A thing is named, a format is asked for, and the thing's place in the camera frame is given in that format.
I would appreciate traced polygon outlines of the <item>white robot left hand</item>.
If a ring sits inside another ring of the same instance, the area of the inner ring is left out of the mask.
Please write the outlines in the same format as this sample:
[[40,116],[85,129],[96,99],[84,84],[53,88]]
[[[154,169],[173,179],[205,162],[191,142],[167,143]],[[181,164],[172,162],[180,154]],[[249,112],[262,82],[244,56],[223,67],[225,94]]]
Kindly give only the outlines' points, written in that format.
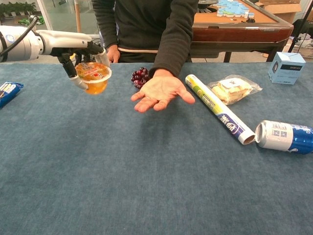
[[57,57],[70,81],[82,90],[87,91],[92,82],[85,82],[77,75],[75,65],[70,59],[72,54],[93,55],[97,63],[110,66],[105,50],[95,44],[87,34],[53,30],[38,30],[37,33],[43,45],[39,54]]

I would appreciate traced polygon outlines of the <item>person's right hand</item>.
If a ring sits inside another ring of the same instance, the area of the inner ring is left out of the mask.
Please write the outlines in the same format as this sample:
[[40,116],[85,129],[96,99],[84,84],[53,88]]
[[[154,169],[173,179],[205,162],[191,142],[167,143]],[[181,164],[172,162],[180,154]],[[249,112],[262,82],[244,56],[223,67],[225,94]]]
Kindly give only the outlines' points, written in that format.
[[106,49],[108,59],[111,63],[118,63],[120,58],[120,51],[117,45],[111,45]]

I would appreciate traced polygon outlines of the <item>person's left hand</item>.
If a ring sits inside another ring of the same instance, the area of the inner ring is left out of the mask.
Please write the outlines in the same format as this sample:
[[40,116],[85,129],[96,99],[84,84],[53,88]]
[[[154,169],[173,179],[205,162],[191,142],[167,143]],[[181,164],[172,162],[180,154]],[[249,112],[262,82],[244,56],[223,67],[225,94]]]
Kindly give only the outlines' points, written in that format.
[[138,101],[134,109],[144,113],[149,109],[155,111],[166,109],[177,96],[188,104],[195,103],[195,98],[177,77],[165,69],[157,69],[140,91],[132,95],[131,101]]

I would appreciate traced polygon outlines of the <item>yellow jelly cup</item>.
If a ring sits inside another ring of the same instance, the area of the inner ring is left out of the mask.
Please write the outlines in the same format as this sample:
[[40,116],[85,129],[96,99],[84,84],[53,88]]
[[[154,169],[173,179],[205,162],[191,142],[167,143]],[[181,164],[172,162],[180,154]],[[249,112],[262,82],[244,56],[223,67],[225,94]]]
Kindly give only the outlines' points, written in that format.
[[75,69],[79,78],[88,86],[85,92],[92,95],[102,93],[112,75],[109,67],[97,62],[80,63]]

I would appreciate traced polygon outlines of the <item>dark red grape bunch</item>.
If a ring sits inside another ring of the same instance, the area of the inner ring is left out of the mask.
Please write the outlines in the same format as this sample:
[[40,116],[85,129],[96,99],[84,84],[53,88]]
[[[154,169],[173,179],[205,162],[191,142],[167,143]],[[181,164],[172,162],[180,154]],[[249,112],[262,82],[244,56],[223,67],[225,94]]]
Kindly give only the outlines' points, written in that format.
[[143,85],[150,80],[149,70],[147,68],[141,67],[132,74],[131,81],[137,89],[141,89]]

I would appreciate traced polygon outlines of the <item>person's right arm dark sleeve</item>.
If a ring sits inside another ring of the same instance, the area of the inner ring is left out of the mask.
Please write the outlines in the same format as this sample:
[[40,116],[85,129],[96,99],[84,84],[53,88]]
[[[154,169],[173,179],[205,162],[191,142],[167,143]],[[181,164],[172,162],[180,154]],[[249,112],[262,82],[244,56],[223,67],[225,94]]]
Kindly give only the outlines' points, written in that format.
[[105,49],[118,43],[114,16],[115,0],[91,0]]

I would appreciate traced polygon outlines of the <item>person's arm dark sleeve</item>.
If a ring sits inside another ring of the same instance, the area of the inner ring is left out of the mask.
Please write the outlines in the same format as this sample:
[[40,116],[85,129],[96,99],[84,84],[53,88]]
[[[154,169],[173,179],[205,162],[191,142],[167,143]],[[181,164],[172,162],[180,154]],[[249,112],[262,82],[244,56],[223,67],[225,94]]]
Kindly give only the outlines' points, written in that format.
[[115,0],[91,0],[105,49],[118,43],[114,16]]
[[165,26],[149,76],[156,76],[159,70],[178,76],[190,54],[198,0],[160,0],[159,4]]

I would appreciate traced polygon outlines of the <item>person's torso dark sweater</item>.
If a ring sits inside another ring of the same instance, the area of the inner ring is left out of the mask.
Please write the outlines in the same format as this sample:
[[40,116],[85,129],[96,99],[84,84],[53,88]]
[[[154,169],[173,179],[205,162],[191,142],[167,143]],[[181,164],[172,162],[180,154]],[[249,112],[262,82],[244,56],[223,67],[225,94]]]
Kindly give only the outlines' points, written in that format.
[[154,62],[165,26],[160,0],[117,0],[115,19],[119,27],[121,62]]

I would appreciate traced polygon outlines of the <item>person's left arm dark sleeve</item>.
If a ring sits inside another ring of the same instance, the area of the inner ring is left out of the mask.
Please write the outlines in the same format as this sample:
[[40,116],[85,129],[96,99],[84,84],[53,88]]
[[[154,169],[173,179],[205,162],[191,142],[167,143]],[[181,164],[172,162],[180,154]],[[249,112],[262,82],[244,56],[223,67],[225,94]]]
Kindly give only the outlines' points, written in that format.
[[159,70],[178,76],[190,54],[198,0],[160,0],[159,4],[165,26],[149,76],[156,76]]

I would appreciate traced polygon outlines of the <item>plastic wrap roll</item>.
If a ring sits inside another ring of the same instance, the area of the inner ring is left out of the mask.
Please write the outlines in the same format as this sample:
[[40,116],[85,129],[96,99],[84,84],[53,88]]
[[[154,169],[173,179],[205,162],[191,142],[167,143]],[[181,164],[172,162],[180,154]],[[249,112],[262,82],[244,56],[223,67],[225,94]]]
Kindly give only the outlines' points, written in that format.
[[242,145],[254,142],[255,133],[195,75],[187,75],[185,83]]

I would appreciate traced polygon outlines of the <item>green potted plants row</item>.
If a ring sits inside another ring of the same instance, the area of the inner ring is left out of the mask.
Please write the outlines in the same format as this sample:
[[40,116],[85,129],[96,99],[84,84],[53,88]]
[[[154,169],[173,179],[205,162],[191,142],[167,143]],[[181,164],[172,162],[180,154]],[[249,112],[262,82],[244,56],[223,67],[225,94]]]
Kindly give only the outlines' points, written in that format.
[[0,18],[31,15],[37,11],[35,2],[15,2],[5,3],[0,0]]

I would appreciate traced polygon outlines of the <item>bagged sandwich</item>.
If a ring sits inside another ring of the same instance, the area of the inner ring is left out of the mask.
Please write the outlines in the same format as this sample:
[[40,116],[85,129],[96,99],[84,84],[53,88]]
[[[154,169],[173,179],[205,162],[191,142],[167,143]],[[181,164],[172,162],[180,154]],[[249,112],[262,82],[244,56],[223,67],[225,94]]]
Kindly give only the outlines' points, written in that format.
[[231,105],[262,88],[252,80],[231,74],[219,81],[210,82],[207,87],[225,104]]

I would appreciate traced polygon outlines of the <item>blue cookie pack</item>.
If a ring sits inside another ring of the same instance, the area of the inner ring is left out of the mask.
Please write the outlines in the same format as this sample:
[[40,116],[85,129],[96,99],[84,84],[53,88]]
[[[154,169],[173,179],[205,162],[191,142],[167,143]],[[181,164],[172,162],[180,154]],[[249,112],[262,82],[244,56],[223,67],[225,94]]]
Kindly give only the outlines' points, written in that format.
[[0,86],[0,109],[10,102],[23,87],[22,83],[4,82]]

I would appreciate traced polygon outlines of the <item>brown wooden game table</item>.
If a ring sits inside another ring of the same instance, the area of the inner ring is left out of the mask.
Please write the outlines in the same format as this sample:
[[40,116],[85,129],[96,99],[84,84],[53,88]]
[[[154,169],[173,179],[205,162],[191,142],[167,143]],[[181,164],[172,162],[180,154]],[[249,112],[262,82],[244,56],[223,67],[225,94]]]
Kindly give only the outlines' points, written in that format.
[[254,13],[254,22],[244,17],[218,17],[213,13],[196,13],[193,24],[191,56],[193,58],[216,58],[225,53],[229,62],[233,52],[260,52],[273,60],[276,52],[282,51],[293,31],[293,25],[263,8],[238,0]]

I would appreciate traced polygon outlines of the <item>blue table cloth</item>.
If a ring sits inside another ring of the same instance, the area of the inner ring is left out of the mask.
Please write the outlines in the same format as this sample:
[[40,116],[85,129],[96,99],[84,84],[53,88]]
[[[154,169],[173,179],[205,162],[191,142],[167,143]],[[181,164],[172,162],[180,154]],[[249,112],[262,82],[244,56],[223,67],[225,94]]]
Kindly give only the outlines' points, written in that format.
[[88,95],[57,64],[0,64],[0,235],[313,235],[313,154],[240,144],[196,99],[134,110],[140,64]]

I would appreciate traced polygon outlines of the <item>blue white tile pile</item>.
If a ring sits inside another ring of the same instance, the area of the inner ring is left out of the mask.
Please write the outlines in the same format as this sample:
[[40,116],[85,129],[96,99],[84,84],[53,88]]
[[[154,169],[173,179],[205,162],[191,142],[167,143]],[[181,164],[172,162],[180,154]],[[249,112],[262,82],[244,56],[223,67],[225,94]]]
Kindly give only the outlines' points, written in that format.
[[239,0],[219,0],[213,5],[217,8],[217,17],[254,18],[255,14]]

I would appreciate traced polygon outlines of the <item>light blue cardboard box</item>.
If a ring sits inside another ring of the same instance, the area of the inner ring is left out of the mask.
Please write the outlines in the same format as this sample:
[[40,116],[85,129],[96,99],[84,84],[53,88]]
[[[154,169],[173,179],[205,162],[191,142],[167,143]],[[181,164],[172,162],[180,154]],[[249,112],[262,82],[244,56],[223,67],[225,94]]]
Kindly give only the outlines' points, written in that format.
[[277,52],[268,70],[272,83],[294,85],[306,64],[300,53]]

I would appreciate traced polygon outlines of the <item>blue white drink can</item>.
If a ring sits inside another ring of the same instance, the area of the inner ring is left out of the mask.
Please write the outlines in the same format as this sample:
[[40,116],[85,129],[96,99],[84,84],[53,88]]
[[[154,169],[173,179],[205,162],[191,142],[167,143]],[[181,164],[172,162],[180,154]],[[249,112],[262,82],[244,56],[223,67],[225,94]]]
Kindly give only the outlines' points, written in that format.
[[263,120],[255,129],[259,147],[299,154],[313,153],[313,128]]

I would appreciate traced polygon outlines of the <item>black tripod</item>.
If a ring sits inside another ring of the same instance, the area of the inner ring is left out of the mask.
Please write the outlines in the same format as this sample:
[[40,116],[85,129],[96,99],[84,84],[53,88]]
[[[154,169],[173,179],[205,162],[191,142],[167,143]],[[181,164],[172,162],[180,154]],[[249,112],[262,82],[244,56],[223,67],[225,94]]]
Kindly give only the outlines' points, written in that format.
[[307,18],[309,16],[312,8],[313,8],[313,0],[310,0],[310,5],[308,6],[308,9],[306,10],[304,18],[301,20],[300,26],[298,28],[296,28],[295,35],[294,35],[294,38],[292,40],[292,43],[291,43],[291,46],[290,46],[288,52],[292,52],[295,44],[299,41],[299,35],[304,28],[305,22],[307,21]]

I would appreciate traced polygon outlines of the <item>brown cardboard box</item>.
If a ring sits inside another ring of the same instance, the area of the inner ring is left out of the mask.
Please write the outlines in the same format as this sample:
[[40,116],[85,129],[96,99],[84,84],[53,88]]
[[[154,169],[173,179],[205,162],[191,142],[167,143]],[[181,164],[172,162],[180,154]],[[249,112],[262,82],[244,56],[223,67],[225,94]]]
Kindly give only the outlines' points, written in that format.
[[258,0],[255,4],[292,24],[295,14],[301,12],[300,1],[301,0]]

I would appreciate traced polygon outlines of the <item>wooden post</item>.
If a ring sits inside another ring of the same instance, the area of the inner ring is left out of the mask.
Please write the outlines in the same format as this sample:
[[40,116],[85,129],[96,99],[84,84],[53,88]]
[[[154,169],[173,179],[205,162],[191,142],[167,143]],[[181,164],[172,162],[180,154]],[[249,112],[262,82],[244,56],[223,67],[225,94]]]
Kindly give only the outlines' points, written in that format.
[[75,19],[76,19],[76,28],[77,32],[81,32],[81,21],[80,21],[80,7],[78,0],[74,0],[74,10],[75,10]]

